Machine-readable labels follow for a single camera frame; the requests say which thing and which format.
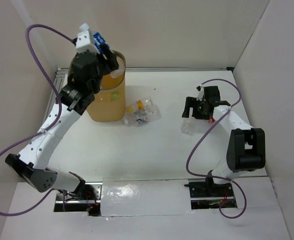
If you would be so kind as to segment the blue label water bottle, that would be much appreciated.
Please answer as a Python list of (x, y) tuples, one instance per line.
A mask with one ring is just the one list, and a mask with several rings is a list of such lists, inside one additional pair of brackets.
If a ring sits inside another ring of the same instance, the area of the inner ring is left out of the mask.
[[(80, 29), (80, 32), (82, 32), (82, 31), (85, 31), (85, 30), (88, 30), (88, 29), (91, 29), (91, 28), (89, 27), (89, 25), (87, 23), (84, 23), (79, 27), (79, 29)], [(109, 44), (106, 42), (104, 37), (99, 32), (97, 32), (95, 30), (92, 30), (92, 29), (91, 29), (91, 31), (93, 33), (94, 44), (99, 50), (99, 53), (96, 53), (96, 54), (97, 55), (102, 55), (105, 58), (105, 55), (103, 54), (103, 51), (101, 49), (101, 45), (108, 45), (109, 46)], [(117, 61), (119, 63), (119, 69), (110, 73), (112, 78), (117, 78), (117, 77), (121, 76), (125, 71), (124, 61), (119, 56), (117, 56)]]

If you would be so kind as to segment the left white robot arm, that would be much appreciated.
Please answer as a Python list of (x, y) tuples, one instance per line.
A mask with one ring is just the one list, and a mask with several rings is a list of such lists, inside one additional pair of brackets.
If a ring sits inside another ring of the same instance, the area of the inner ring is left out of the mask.
[(94, 101), (102, 78), (119, 69), (117, 55), (105, 43), (100, 48), (101, 53), (87, 50), (76, 54), (67, 84), (41, 126), (40, 134), (18, 154), (9, 154), (5, 158), (5, 163), (40, 193), (49, 189), (65, 190), (75, 200), (85, 195), (83, 178), (72, 172), (59, 172), (48, 164), (69, 128)]

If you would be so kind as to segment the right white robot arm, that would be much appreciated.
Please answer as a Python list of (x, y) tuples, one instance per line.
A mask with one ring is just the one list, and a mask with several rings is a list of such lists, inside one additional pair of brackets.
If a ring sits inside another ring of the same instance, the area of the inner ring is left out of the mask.
[(240, 175), (262, 169), (266, 164), (265, 132), (254, 128), (242, 120), (229, 102), (221, 100), (217, 86), (198, 86), (197, 97), (186, 97), (182, 117), (188, 119), (183, 132), (191, 133), (192, 119), (209, 120), (220, 125), (229, 135), (226, 161), (210, 170), (205, 177), (205, 191), (216, 196), (222, 185), (229, 183)]

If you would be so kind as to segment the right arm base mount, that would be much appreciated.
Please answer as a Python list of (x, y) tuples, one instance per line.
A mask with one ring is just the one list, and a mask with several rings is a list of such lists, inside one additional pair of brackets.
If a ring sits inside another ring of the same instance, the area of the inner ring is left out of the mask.
[(234, 197), (232, 185), (215, 184), (213, 179), (190, 180), (184, 184), (189, 190), (192, 210), (236, 208), (237, 203)]

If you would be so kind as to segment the red cap cola bottle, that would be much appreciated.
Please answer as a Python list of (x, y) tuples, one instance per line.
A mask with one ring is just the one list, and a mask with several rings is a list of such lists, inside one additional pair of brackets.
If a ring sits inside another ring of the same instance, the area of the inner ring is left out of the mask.
[(214, 124), (216, 121), (213, 117), (209, 116), (208, 122)]

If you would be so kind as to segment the green plastic bottle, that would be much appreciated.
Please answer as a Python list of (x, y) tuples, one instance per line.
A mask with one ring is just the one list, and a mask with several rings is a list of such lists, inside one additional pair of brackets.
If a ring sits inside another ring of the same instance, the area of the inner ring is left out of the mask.
[(114, 102), (114, 101), (118, 101), (121, 97), (121, 93), (118, 91), (112, 91), (110, 93), (110, 101)]

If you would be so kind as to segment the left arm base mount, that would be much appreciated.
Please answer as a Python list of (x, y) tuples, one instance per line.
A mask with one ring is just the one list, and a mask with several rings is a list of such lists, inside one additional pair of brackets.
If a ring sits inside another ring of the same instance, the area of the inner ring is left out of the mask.
[(101, 216), (102, 185), (103, 182), (86, 182), (80, 196), (72, 195), (70, 192), (63, 195), (62, 190), (57, 190), (53, 211), (55, 213), (81, 212), (92, 217)]

